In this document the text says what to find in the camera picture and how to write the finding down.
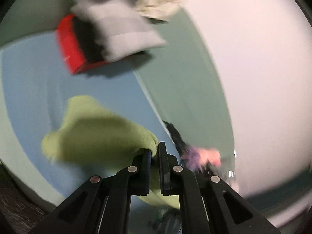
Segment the gray cloth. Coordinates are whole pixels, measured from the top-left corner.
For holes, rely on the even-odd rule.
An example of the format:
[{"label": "gray cloth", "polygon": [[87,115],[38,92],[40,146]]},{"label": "gray cloth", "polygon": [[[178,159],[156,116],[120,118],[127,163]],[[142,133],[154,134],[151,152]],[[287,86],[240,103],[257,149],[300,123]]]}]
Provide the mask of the gray cloth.
[{"label": "gray cloth", "polygon": [[146,18],[136,14],[129,1],[74,0],[72,12],[94,25],[97,43],[103,46],[103,57],[108,62],[166,43]]}]

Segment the black cloth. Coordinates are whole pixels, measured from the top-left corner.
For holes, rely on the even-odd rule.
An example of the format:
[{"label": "black cloth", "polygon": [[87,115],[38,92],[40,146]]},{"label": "black cloth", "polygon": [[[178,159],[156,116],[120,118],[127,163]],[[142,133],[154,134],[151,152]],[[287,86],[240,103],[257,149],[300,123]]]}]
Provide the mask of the black cloth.
[{"label": "black cloth", "polygon": [[169,123],[169,122],[164,121],[164,120],[163,120],[163,122],[165,123],[165,125],[166,125],[166,127],[170,133],[171,139],[173,140],[173,142],[176,146],[177,152],[181,156],[183,154],[183,152],[186,150],[187,144],[182,140],[179,131],[173,126],[172,123]]},{"label": "black cloth", "polygon": [[73,30],[79,42],[85,59],[90,63],[104,61],[102,57],[102,47],[95,43],[95,31],[93,26],[80,20],[77,17],[72,19]]}]

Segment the pink fabric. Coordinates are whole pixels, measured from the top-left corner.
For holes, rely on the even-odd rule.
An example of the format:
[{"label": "pink fabric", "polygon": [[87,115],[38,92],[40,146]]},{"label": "pink fabric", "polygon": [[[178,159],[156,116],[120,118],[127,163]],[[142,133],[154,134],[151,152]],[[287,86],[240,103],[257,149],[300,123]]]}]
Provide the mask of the pink fabric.
[{"label": "pink fabric", "polygon": [[221,165],[220,153],[214,148],[196,148],[188,146],[183,152],[181,159],[186,162],[186,167],[191,171],[202,170],[207,163],[215,166]]}]

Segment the green towel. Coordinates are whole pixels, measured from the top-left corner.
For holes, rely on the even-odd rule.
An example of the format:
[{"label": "green towel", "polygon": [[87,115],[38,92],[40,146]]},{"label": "green towel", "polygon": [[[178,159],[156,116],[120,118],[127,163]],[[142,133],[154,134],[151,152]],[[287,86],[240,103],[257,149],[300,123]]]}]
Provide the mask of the green towel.
[{"label": "green towel", "polygon": [[[80,165],[101,163],[116,172],[131,165],[141,148],[150,149],[154,157],[158,143],[149,130],[81,95],[68,100],[60,129],[46,134],[41,147],[48,159]],[[143,201],[179,208],[178,196],[161,195],[157,167],[152,167],[150,188],[148,196],[140,197]]]}]

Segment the white fluffy cloth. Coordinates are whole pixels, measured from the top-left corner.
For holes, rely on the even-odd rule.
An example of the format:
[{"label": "white fluffy cloth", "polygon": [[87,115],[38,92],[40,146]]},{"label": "white fluffy cloth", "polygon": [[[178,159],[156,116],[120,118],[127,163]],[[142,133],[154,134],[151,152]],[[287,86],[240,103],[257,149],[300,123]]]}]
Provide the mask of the white fluffy cloth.
[{"label": "white fluffy cloth", "polygon": [[180,8],[181,0],[138,0],[135,10],[141,16],[169,21]]}]

